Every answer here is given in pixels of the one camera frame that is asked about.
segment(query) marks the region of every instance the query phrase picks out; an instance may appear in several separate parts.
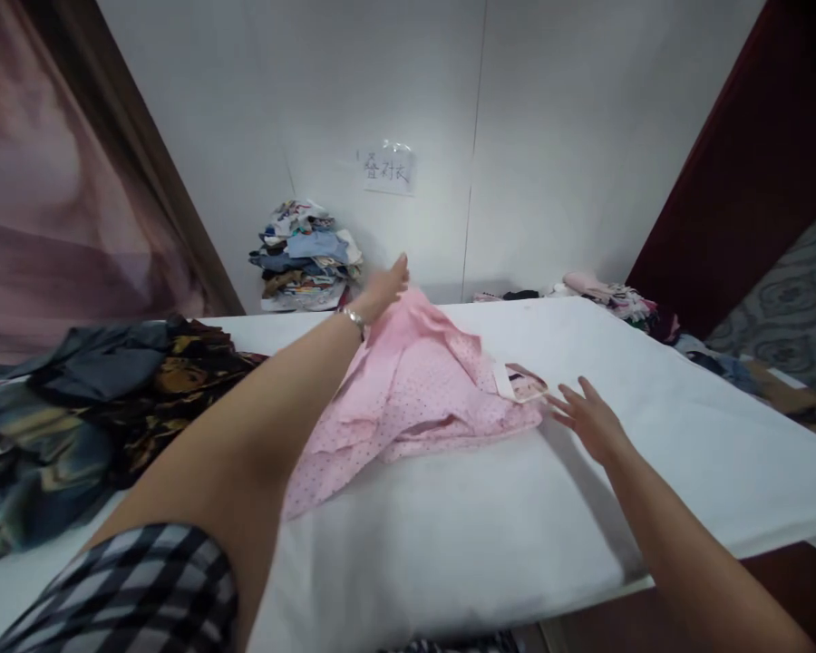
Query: patterned wall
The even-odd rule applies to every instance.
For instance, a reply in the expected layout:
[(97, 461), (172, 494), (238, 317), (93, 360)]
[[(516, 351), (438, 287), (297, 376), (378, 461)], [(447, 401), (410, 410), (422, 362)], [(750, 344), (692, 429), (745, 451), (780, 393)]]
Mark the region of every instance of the patterned wall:
[(707, 338), (749, 354), (816, 390), (816, 222)]

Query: pink curtain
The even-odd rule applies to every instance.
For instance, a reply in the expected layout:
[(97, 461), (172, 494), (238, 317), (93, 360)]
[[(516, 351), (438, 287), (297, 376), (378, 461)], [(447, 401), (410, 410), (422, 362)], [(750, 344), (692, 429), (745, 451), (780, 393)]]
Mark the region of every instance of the pink curtain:
[(0, 363), (68, 327), (206, 313), (148, 187), (107, 152), (15, 0), (0, 0)]

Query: hand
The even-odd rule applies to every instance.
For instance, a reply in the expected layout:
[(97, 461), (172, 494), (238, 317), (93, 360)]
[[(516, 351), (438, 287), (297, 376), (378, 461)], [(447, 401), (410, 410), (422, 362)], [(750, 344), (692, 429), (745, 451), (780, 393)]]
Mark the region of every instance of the hand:
[(631, 450), (632, 444), (617, 415), (592, 384), (583, 376), (578, 381), (585, 397), (567, 385), (559, 386), (565, 401), (548, 395), (548, 402), (558, 408), (558, 411), (551, 411), (553, 418), (578, 435), (589, 455), (607, 465), (618, 455)]
[(408, 289), (408, 257), (402, 254), (388, 270), (375, 270), (369, 276), (365, 290), (350, 308), (359, 315), (367, 325), (371, 325), (384, 311), (399, 298), (400, 293)]

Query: dark red door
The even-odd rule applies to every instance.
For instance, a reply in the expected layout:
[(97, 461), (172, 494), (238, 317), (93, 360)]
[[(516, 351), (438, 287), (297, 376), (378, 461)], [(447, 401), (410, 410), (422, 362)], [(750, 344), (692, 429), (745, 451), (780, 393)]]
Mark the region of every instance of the dark red door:
[(628, 278), (706, 337), (816, 219), (816, 3), (769, 0)]

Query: person's left hand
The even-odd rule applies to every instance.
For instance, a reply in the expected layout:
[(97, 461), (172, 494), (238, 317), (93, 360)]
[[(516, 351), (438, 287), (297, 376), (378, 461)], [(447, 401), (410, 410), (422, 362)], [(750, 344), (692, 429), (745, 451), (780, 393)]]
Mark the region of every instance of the person's left hand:
[(369, 276), (369, 282), (360, 296), (350, 304), (351, 310), (359, 315), (367, 325), (371, 325), (384, 311), (408, 289), (408, 257), (402, 254), (393, 267), (376, 270)]

